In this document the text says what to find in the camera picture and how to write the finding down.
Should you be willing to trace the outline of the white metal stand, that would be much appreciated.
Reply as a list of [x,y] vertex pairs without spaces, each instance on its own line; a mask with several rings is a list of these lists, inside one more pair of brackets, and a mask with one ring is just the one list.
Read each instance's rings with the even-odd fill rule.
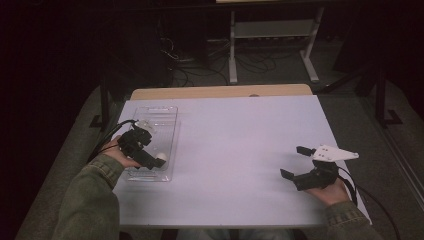
[[235,59],[235,40],[248,38],[277,38],[277,37],[306,37],[308,44],[299,51],[309,79],[313,83],[319,81],[319,77],[311,62],[315,39],[321,24],[325,8],[320,7],[313,19],[301,20],[277,20],[277,21],[253,21],[238,22],[236,14],[231,12],[230,18],[230,54],[229,54],[229,82],[237,84],[237,66]]

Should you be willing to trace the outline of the clear plastic tray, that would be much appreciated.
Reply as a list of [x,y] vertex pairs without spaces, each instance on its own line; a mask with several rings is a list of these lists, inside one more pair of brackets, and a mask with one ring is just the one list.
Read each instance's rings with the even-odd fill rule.
[[[150,144],[145,146],[144,150],[153,157],[158,153],[165,153],[168,157],[168,161],[161,168],[153,168],[152,170],[143,166],[140,168],[127,168],[123,173],[125,180],[139,182],[169,182],[172,180],[176,140],[179,130],[177,115],[177,107],[144,106],[136,108],[131,118],[125,120],[123,127],[117,132],[120,137],[130,129],[130,120],[136,120],[139,127],[148,130],[152,135]],[[131,159],[140,164],[140,158]]]

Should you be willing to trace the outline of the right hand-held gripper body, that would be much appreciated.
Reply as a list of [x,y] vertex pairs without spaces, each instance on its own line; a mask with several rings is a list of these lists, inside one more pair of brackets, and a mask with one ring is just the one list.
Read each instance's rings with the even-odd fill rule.
[[314,168],[305,174],[294,176],[293,183],[298,191],[313,188],[325,188],[332,185],[339,176],[336,161],[352,160],[358,153],[339,149],[328,145],[320,145],[312,156]]

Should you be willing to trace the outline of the person's left hand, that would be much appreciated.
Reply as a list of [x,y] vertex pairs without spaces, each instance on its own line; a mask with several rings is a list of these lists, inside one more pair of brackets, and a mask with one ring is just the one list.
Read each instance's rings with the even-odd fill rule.
[[124,168],[140,167],[140,164],[122,153],[119,148],[118,140],[120,135],[115,136],[110,142],[106,143],[100,150],[100,154],[107,155],[118,161]]

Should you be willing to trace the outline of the person's right hand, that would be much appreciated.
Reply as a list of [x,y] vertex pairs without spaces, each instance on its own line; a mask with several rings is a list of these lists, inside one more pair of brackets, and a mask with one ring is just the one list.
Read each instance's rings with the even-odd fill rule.
[[349,201],[349,195],[342,180],[337,179],[334,184],[327,187],[313,188],[306,190],[306,193],[316,197],[326,206],[331,206],[337,203]]

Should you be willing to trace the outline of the black metal stand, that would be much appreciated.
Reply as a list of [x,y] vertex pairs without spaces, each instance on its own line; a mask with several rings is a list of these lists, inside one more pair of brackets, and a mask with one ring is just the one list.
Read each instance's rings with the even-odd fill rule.
[[386,78],[384,71],[381,67],[377,71],[376,79],[376,97],[375,97],[375,117],[381,127],[384,129],[388,125],[402,124],[402,120],[399,118],[394,110],[386,110]]
[[104,131],[109,123],[109,95],[105,76],[101,78],[99,89],[101,113],[93,117],[89,127]]

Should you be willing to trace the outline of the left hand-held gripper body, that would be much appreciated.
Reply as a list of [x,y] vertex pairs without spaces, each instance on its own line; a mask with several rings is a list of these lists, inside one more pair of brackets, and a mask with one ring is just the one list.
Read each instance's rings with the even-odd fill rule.
[[148,130],[137,125],[136,120],[130,120],[131,127],[118,139],[118,146],[125,156],[143,158],[148,155],[144,150],[151,142],[152,135]]

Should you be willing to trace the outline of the light wooden table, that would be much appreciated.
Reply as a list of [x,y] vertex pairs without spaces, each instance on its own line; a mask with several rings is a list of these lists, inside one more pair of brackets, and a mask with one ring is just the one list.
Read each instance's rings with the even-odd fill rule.
[[131,100],[230,98],[251,96],[303,96],[313,92],[306,84],[207,86],[136,89]]

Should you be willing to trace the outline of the metal frame rail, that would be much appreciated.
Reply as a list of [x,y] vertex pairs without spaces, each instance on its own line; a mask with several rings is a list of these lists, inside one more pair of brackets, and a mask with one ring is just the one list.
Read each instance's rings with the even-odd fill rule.
[[382,135],[385,144],[390,149],[390,152],[394,157],[406,184],[410,188],[417,204],[424,212],[424,184],[419,180],[414,169],[409,164],[406,155],[402,152],[395,138],[389,131],[390,125],[401,125],[402,120],[392,109],[383,110],[383,118],[380,119],[377,115],[377,109],[367,99],[362,99],[361,104],[363,105],[367,115],[374,121],[376,128],[380,131],[380,134]]

